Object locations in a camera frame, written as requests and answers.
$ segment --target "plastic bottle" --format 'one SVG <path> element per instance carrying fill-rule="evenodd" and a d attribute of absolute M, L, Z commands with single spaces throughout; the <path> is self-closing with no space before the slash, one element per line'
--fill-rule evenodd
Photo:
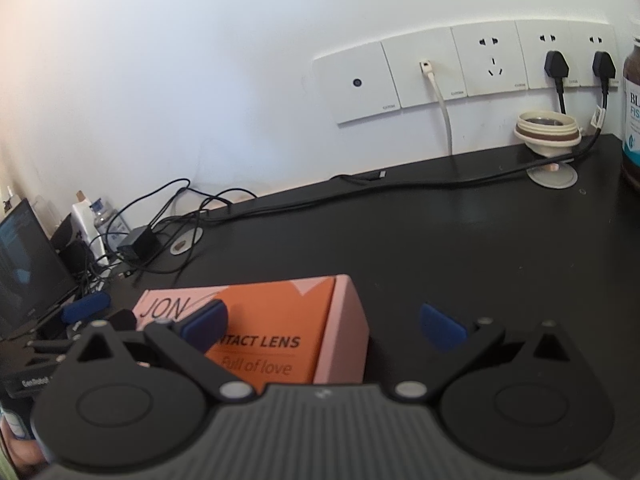
<path fill-rule="evenodd" d="M 129 228 L 121 217 L 116 216 L 118 212 L 113 207 L 110 207 L 108 202 L 103 204 L 101 198 L 91 204 L 91 210 L 95 215 L 94 227 L 99 233 L 106 235 L 105 238 L 108 247 L 111 251 L 115 252 L 119 243 L 124 238 L 124 236 L 117 233 L 129 234 Z M 106 234 L 107 228 L 109 228 L 109 232 L 112 234 Z"/>
<path fill-rule="evenodd" d="M 622 140 L 622 175 L 640 192 L 640 20 L 631 19 L 634 49 L 623 70 L 626 91 L 625 135 Z"/>
<path fill-rule="evenodd" d="M 47 238 L 51 238 L 60 225 L 60 222 L 56 221 L 56 217 L 49 204 L 47 204 L 47 201 L 40 195 L 36 195 L 31 202 L 31 209 L 33 209 L 33 213 L 36 215 L 38 222 L 40 222 L 42 230 L 47 235 Z"/>
<path fill-rule="evenodd" d="M 104 250 L 102 238 L 96 239 L 99 233 L 94 227 L 94 213 L 91 211 L 91 202 L 87 200 L 82 191 L 78 191 L 76 197 L 78 202 L 71 206 L 71 218 L 80 229 L 82 240 L 89 246 L 95 259 L 100 260 L 99 263 L 101 264 L 106 264 L 106 258 L 104 258 L 106 251 Z"/>

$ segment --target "water bottle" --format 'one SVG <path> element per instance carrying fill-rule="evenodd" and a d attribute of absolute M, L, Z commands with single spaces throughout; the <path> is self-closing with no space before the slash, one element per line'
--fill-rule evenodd
<path fill-rule="evenodd" d="M 101 198 L 91 204 L 91 210 L 95 214 L 94 227 L 100 234 L 105 235 L 107 227 L 109 227 L 111 220 L 118 212 L 113 207 L 110 207 L 107 202 L 103 204 Z M 124 239 L 125 235 L 129 234 L 129 228 L 124 223 L 124 220 L 120 216 L 117 216 L 111 224 L 111 227 L 109 227 L 109 233 L 110 234 L 107 234 L 104 238 L 106 238 L 106 243 L 110 250 L 116 252 L 118 245 Z"/>

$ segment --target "gray textured surface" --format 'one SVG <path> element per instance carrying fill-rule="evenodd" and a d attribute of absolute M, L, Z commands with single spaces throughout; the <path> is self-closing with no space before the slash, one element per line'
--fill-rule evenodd
<path fill-rule="evenodd" d="M 98 476 L 52 466 L 38 480 L 607 480 L 593 465 L 550 476 L 492 468 L 453 446 L 428 409 L 377 386 L 271 386 L 225 406 L 199 441 L 146 471 Z"/>

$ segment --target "small screw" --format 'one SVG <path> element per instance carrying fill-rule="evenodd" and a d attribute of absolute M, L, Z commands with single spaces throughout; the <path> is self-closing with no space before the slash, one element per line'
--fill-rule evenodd
<path fill-rule="evenodd" d="M 254 389 L 244 381 L 230 381 L 220 386 L 220 394 L 227 399 L 244 399 L 253 392 Z"/>
<path fill-rule="evenodd" d="M 427 387 L 418 381 L 402 381 L 396 384 L 396 395 L 405 399 L 420 399 L 427 391 Z"/>

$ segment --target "blue gripper pad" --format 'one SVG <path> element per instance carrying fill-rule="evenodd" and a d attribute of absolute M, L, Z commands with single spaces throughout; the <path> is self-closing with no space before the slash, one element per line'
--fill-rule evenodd
<path fill-rule="evenodd" d="M 94 292 L 81 300 L 74 301 L 62 307 L 60 319 L 68 325 L 72 325 L 83 319 L 87 319 L 96 312 L 107 308 L 111 304 L 111 297 L 106 292 Z"/>
<path fill-rule="evenodd" d="M 420 308 L 420 330 L 440 352 L 448 352 L 468 337 L 465 327 L 427 303 Z"/>
<path fill-rule="evenodd" d="M 176 323 L 174 330 L 199 352 L 206 352 L 225 335 L 229 320 L 226 305 L 213 300 Z"/>

